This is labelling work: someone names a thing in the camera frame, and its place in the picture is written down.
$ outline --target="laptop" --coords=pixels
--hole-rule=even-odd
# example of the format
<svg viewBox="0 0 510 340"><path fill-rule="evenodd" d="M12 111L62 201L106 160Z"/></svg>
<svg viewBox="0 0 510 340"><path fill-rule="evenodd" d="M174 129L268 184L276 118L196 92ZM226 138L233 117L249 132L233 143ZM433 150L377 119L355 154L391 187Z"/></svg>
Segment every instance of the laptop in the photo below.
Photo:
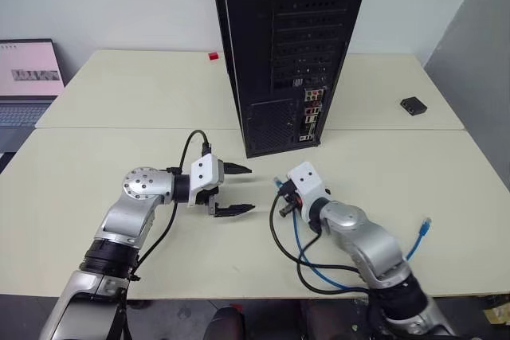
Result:
<svg viewBox="0 0 510 340"><path fill-rule="evenodd" d="M63 91L51 39L0 40L0 153L18 151Z"/></svg>

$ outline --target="laptop keyboard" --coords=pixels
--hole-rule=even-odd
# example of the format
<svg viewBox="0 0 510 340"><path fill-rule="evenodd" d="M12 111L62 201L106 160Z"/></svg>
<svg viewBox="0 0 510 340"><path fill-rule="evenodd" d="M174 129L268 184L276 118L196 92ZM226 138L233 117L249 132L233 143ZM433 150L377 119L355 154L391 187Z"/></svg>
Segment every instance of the laptop keyboard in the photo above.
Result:
<svg viewBox="0 0 510 340"><path fill-rule="evenodd" d="M48 105L0 104L0 127L33 127Z"/></svg>

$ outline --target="black pc case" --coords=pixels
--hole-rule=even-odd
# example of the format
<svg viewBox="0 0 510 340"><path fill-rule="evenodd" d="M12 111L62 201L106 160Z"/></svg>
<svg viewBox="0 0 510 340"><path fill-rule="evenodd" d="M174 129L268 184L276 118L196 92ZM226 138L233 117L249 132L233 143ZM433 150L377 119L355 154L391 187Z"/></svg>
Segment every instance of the black pc case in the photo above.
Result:
<svg viewBox="0 0 510 340"><path fill-rule="evenodd" d="M216 0L248 157L317 146L362 0Z"/></svg>

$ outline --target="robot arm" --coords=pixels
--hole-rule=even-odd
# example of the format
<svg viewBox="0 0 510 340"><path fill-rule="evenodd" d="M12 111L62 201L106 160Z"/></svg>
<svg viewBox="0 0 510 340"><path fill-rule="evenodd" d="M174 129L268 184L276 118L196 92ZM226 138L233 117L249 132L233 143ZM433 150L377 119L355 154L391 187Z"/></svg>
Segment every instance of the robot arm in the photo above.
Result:
<svg viewBox="0 0 510 340"><path fill-rule="evenodd" d="M287 177L282 189L286 199L294 201L290 206L300 208L301 217L314 231L325 227L349 254L394 329L408 334L455 334L434 300L420 288L394 237L359 207L332 200L309 162L292 169Z"/></svg>
<svg viewBox="0 0 510 340"><path fill-rule="evenodd" d="M251 173L243 166L224 163L211 153L191 166L190 174L174 168L139 167L124 177L119 200L96 231L84 260L70 277L53 308L40 340L104 340L120 338L125 315L122 302L159 205L207 205L215 217L251 210L253 205L220 209L214 197L224 174Z"/></svg>

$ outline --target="laptop screen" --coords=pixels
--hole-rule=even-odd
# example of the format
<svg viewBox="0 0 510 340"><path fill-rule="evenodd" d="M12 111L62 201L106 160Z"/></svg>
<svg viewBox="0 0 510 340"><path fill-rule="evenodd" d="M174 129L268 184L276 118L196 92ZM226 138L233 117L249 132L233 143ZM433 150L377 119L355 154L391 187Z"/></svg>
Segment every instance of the laptop screen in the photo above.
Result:
<svg viewBox="0 0 510 340"><path fill-rule="evenodd" d="M0 41L0 97L58 96L63 91L51 41Z"/></svg>

